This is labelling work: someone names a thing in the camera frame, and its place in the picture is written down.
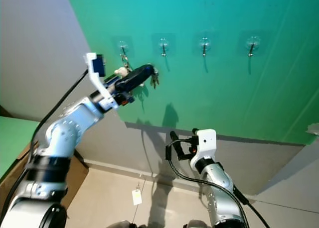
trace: cardboard box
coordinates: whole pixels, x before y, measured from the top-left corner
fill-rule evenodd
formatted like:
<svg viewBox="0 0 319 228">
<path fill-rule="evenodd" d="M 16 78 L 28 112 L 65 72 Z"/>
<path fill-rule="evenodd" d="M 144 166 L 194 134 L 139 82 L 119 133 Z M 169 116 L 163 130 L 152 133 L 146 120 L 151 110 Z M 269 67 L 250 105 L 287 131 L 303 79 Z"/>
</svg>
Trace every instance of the cardboard box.
<svg viewBox="0 0 319 228">
<path fill-rule="evenodd" d="M 15 162 L 11 165 L 9 170 L 6 172 L 3 178 L 1 178 L 0 182 L 0 211 L 2 211 L 4 201 L 24 169 L 24 166 L 28 160 L 28 151 L 29 145 L 22 151 L 22 153 L 17 157 Z M 68 193 L 62 199 L 61 203 L 65 208 L 68 208 L 71 204 L 73 198 L 75 197 L 77 191 L 79 190 L 80 186 L 82 185 L 86 175 L 88 174 L 89 170 L 86 166 L 84 166 L 78 158 L 75 156 L 72 157 L 70 163 L 70 169 L 66 177 L 66 182 L 68 185 Z"/>
</svg>

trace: gray wall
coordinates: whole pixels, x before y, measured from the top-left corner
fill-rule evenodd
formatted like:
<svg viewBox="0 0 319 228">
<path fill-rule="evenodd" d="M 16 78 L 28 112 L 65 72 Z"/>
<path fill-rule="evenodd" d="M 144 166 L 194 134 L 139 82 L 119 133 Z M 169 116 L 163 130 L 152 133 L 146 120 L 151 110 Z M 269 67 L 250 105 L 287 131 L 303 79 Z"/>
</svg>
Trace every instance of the gray wall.
<svg viewBox="0 0 319 228">
<path fill-rule="evenodd" d="M 276 174 L 255 199 L 319 214 L 318 171 L 319 137 Z"/>
<path fill-rule="evenodd" d="M 90 51 L 68 0 L 1 0 L 1 48 L 0 104 L 17 117 L 33 120 L 40 120 L 84 71 L 82 56 Z M 65 104 L 93 90 L 87 79 Z M 93 162 L 171 175 L 163 161 L 169 131 L 124 123 L 112 111 L 77 149 Z M 217 145 L 216 158 L 247 194 L 259 192 L 301 150 L 225 137 Z M 186 161 L 179 168 L 192 175 Z"/>
</svg>

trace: keys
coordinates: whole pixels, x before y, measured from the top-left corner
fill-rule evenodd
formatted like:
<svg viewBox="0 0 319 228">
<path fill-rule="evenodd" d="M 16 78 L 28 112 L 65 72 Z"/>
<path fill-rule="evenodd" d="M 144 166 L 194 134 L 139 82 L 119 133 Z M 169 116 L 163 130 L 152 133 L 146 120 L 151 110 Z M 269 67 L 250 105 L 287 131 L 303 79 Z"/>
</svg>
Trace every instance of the keys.
<svg viewBox="0 0 319 228">
<path fill-rule="evenodd" d="M 127 69 L 128 73 L 132 72 L 127 56 L 125 54 L 124 55 L 121 54 L 120 56 L 121 56 L 124 68 Z"/>
<path fill-rule="evenodd" d="M 157 69 L 154 68 L 154 74 L 152 74 L 151 77 L 151 86 L 154 87 L 154 89 L 156 89 L 156 84 L 160 84 L 159 82 L 159 72 L 157 71 Z"/>
</svg>

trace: metal hook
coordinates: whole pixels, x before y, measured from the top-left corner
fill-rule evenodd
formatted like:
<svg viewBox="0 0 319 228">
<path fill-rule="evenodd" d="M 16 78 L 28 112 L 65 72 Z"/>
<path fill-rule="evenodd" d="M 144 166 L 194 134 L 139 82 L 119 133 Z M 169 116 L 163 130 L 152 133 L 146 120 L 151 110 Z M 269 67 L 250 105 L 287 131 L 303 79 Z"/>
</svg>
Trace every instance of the metal hook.
<svg viewBox="0 0 319 228">
<path fill-rule="evenodd" d="M 250 46 L 250 50 L 249 50 L 249 54 L 248 56 L 249 57 L 252 57 L 254 54 L 253 54 L 253 50 L 254 50 L 254 46 L 256 45 L 255 42 L 251 43 L 251 46 Z"/>
<path fill-rule="evenodd" d="M 206 56 L 206 52 L 209 49 L 210 42 L 207 37 L 203 37 L 201 40 L 201 46 L 203 47 L 203 56 Z"/>
<path fill-rule="evenodd" d="M 203 45 L 203 56 L 206 56 L 206 43 Z"/>
<path fill-rule="evenodd" d="M 123 55 L 126 56 L 126 53 L 125 53 L 125 50 L 124 50 L 124 46 L 121 46 L 121 49 L 122 49 Z"/>
<path fill-rule="evenodd" d="M 140 190 L 140 181 L 139 181 L 138 185 L 136 186 L 136 190 Z"/>
<path fill-rule="evenodd" d="M 166 56 L 165 45 L 162 45 L 162 48 L 163 48 L 163 53 L 161 55 Z"/>
<path fill-rule="evenodd" d="M 127 56 L 122 55 L 122 54 L 120 56 L 121 56 L 124 67 L 130 71 L 130 64 L 129 64 L 129 60 L 128 60 Z"/>
</svg>

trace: adhesive hook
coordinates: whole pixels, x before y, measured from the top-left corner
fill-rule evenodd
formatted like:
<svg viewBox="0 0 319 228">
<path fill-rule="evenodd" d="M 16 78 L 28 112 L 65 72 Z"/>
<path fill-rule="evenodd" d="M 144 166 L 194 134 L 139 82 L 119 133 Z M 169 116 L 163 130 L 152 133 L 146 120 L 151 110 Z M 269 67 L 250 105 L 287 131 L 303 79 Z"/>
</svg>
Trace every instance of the adhesive hook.
<svg viewBox="0 0 319 228">
<path fill-rule="evenodd" d="M 126 52 L 128 51 L 128 45 L 125 41 L 120 40 L 119 43 L 119 47 L 120 47 L 120 52 L 121 52 L 121 56 L 126 56 Z"/>
<path fill-rule="evenodd" d="M 257 50 L 260 45 L 260 38 L 258 36 L 251 36 L 247 39 L 246 47 L 249 50 L 248 56 L 252 57 L 254 50 Z"/>
<path fill-rule="evenodd" d="M 165 38 L 161 38 L 159 41 L 159 45 L 162 49 L 162 56 L 166 56 L 166 51 L 167 51 L 167 47 L 168 47 L 168 41 Z"/>
<path fill-rule="evenodd" d="M 208 51 L 209 48 L 210 48 L 210 41 L 209 41 L 209 39 L 208 39 L 207 37 L 203 37 L 203 38 L 200 40 L 200 46 L 203 48 L 203 56 L 205 57 L 207 51 Z"/>
</svg>

